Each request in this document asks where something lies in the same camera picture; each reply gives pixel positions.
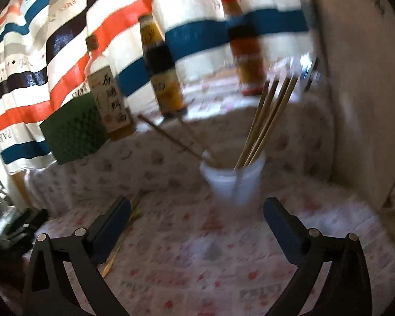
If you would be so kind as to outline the wooden chopstick on table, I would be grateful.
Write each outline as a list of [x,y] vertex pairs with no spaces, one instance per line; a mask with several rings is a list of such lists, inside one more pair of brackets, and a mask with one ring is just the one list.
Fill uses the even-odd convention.
[[117,243],[115,244],[115,248],[112,250],[109,258],[107,259],[105,264],[101,265],[100,274],[103,278],[106,278],[107,275],[110,273],[112,266],[115,262],[115,259],[117,258],[117,254],[119,253],[120,249],[122,248],[122,244],[124,243],[124,240],[125,240],[126,236],[128,235],[128,233],[132,229],[133,224],[142,217],[142,211],[139,207],[139,204],[140,204],[142,197],[144,195],[145,195],[144,190],[140,190],[132,201],[131,214],[130,214],[130,218],[127,222],[127,226],[124,229],[124,231],[122,231],[121,235],[119,236]]

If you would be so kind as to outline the printed cartoon tablecloth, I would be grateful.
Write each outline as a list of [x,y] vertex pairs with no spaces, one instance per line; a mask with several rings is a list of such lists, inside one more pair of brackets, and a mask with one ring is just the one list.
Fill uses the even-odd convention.
[[367,202],[329,183],[334,143],[329,89],[314,83],[293,93],[244,206],[217,200],[198,160],[149,129],[30,170],[26,183],[51,214],[43,232],[53,238],[89,226],[118,196],[144,192],[106,278],[131,315],[264,314],[296,270],[263,217],[271,196],[324,235],[359,237],[380,315],[395,297],[395,244]]

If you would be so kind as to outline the translucent plastic cup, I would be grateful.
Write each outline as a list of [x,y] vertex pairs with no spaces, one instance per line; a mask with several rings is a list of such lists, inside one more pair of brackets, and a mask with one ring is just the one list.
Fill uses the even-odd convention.
[[209,184],[215,200],[235,208],[258,202],[262,171],[266,163],[266,155],[263,153],[249,166],[235,169],[242,147],[241,142],[215,146],[213,151],[222,166],[206,162],[200,164],[200,173]]

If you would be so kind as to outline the green checkerboard calibration board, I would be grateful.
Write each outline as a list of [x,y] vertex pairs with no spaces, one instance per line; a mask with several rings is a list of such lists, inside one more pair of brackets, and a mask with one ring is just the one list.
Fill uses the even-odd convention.
[[90,93],[61,106],[40,124],[40,129],[60,165],[97,152],[107,141],[107,132]]

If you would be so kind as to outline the brown chopstick in cup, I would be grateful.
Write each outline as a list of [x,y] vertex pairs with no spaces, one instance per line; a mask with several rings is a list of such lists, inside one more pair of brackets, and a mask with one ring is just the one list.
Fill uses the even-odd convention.
[[211,160],[210,157],[205,157],[203,156],[203,154],[199,154],[198,152],[194,151],[193,149],[191,149],[191,147],[186,146],[182,141],[174,138],[171,134],[169,134],[168,132],[166,132],[163,128],[161,128],[160,126],[156,125],[154,122],[152,122],[149,118],[147,118],[145,115],[143,114],[138,114],[137,115],[138,118],[145,122],[146,124],[148,124],[152,129],[154,129],[156,132],[158,132],[161,136],[165,137],[166,139],[168,139],[169,141],[171,141],[172,143],[174,143],[176,146],[181,147],[184,151],[188,152],[189,154],[191,154],[192,156],[195,156],[196,158],[200,159],[201,161],[204,161],[208,164],[211,164],[213,166],[215,166]]

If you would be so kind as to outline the clear cooking wine bottle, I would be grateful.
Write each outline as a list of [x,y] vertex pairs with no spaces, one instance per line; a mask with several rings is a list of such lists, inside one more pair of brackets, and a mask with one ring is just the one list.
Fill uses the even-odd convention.
[[110,58],[100,50],[95,34],[88,36],[85,42],[89,54],[85,67],[86,84],[107,135],[112,141],[131,136],[136,126],[130,109],[123,101],[117,71]]

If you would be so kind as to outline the dark soy sauce bottle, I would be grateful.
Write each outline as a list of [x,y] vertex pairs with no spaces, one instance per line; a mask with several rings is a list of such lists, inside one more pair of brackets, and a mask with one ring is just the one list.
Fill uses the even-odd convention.
[[143,14],[138,21],[145,68],[161,114],[167,119],[185,115],[182,86],[160,28],[152,14]]

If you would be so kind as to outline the striped Paris cloth backdrop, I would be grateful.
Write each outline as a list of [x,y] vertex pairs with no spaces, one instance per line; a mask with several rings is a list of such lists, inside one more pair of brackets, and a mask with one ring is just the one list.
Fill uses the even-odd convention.
[[[307,2],[238,0],[267,60],[314,51]],[[232,62],[221,0],[8,0],[0,8],[0,156],[8,173],[52,163],[40,123],[79,92],[90,34],[112,58],[130,105],[150,96],[138,23],[146,13],[165,35],[181,80]]]

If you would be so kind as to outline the white board panel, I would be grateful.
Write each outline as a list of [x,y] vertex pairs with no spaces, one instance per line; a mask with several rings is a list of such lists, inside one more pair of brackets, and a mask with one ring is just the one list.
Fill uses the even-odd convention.
[[395,184],[395,10],[313,0],[336,121],[333,180],[381,208]]

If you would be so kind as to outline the red label sauce bottle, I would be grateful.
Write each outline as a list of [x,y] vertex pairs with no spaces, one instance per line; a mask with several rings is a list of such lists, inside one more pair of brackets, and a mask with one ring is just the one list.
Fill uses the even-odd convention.
[[221,0],[228,28],[230,48],[244,96],[260,95],[266,75],[255,27],[243,14],[237,0]]

